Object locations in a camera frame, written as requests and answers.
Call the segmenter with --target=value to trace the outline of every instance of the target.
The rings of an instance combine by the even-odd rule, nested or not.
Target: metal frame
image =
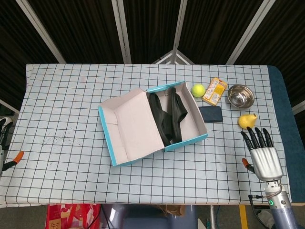
[[[211,229],[217,229],[217,225],[215,222],[214,205],[210,205],[210,220],[211,220]]]
[[[305,100],[300,102],[299,104],[295,105],[292,108],[292,112],[294,113],[294,115],[296,115],[304,110],[305,110]]]
[[[38,34],[41,36],[43,41],[46,43],[50,51],[53,53],[55,58],[57,59],[58,63],[66,63],[64,57],[62,56],[59,49],[54,44],[52,38],[44,28],[42,22],[37,17],[36,13],[34,12],[33,8],[30,6],[27,0],[16,0],[22,11],[25,13],[27,18],[30,20]]]
[[[0,99],[0,104],[2,104],[3,106],[9,108],[11,111],[13,111],[13,112],[15,112],[15,113],[17,113],[17,114],[20,113],[19,110],[17,110],[16,108],[12,107],[11,105],[9,105],[8,103],[4,102],[4,101],[1,100],[1,99]]]
[[[187,64],[192,65],[194,64],[189,58],[183,55],[179,50],[176,52],[175,62],[172,62],[173,58],[173,51],[166,53],[164,56],[159,58],[158,60],[154,61],[152,64]]]
[[[111,0],[124,63],[132,63],[123,0]]]
[[[181,31],[182,31],[182,26],[183,26],[183,21],[184,21],[184,16],[185,16],[186,5],[187,5],[187,0],[181,0],[178,20],[177,20],[175,40],[173,42],[173,50],[172,50],[173,55],[172,55],[172,61],[171,61],[172,63],[175,63],[175,61],[176,61],[176,55],[177,55],[177,50],[178,50],[179,41],[180,41],[180,37],[181,37]]]
[[[241,37],[240,41],[238,42],[237,46],[235,47],[234,51],[232,52],[231,56],[227,61],[227,65],[234,64],[239,55],[244,50],[245,46],[248,44],[250,39],[252,38],[253,34],[257,30],[258,26],[262,23],[263,19],[267,15],[268,11],[271,9],[275,0],[264,0],[261,6],[258,8],[256,14],[252,18],[250,24],[248,25],[247,29],[245,30],[243,36]]]

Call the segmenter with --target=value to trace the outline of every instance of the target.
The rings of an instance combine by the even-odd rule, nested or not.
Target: robot finger
[[[246,142],[246,145],[247,145],[249,151],[250,151],[251,149],[253,149],[252,142],[250,141],[248,135],[247,135],[244,131],[241,131],[240,133],[241,133],[242,136],[244,137],[244,141]]]
[[[261,146],[261,148],[266,147],[266,142],[264,140],[262,132],[257,127],[255,128],[255,131],[257,133],[259,145]]]
[[[250,134],[250,137],[252,139],[252,142],[253,142],[253,147],[254,148],[260,148],[259,144],[258,144],[258,141],[257,141],[257,138],[253,132],[253,130],[247,126],[247,130],[249,131],[249,134]]]
[[[263,128],[263,133],[265,134],[267,147],[274,147],[270,134],[268,133],[268,131],[265,128]]]

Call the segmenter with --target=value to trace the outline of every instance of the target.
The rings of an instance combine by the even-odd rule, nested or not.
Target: floor
[[[298,223],[305,226],[305,206],[294,206],[295,217]],[[44,228],[46,217],[46,206],[1,208],[0,222],[2,229],[12,228]],[[249,229],[264,229],[256,220],[250,206],[246,207],[247,222]],[[210,217],[209,206],[197,206],[197,215],[206,225]],[[221,206],[218,212],[218,229],[240,229],[240,215],[238,206]]]

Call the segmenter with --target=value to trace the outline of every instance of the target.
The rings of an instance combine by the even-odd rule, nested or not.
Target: cable
[[[270,195],[267,195],[267,196],[264,196],[264,198],[271,198],[271,197],[275,197],[276,195],[280,194],[283,190],[283,185],[278,183],[278,185],[280,186],[280,190],[278,190],[277,192],[273,193],[273,194],[270,194]]]
[[[99,214],[93,219],[93,221],[91,222],[91,224],[89,224],[89,226],[87,227],[87,229],[89,229],[92,225],[93,225],[93,223],[97,220],[97,218],[100,216],[100,213],[101,213],[101,208],[100,208],[100,210],[99,210]]]
[[[106,216],[105,211],[104,211],[104,208],[103,208],[103,204],[101,204],[101,209],[102,209],[103,214],[104,214],[104,216],[105,216],[105,220],[106,220],[106,222],[107,222],[107,226],[108,226],[108,228],[110,229],[109,222],[108,222],[107,216]]]
[[[218,212],[219,212],[219,209],[220,209],[220,205],[218,206],[218,209],[216,211],[216,226],[217,226],[217,229],[219,229],[219,225],[218,225]]]
[[[248,197],[249,197],[249,201],[250,201],[250,205],[251,205],[252,211],[255,214],[255,217],[263,225],[264,228],[269,229],[268,227],[265,226],[265,224],[261,221],[261,219],[258,217],[257,213],[255,212],[254,205],[253,205],[252,195],[248,195]]]

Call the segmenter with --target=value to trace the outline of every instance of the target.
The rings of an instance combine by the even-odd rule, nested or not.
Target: black shoe
[[[149,95],[148,102],[163,144],[169,146],[173,137],[172,116],[162,110],[159,97],[155,93]]]
[[[180,122],[186,117],[187,110],[185,109],[180,96],[176,93],[176,88],[173,88],[171,94],[172,105],[172,124],[173,124],[173,141],[175,143],[182,141]]]

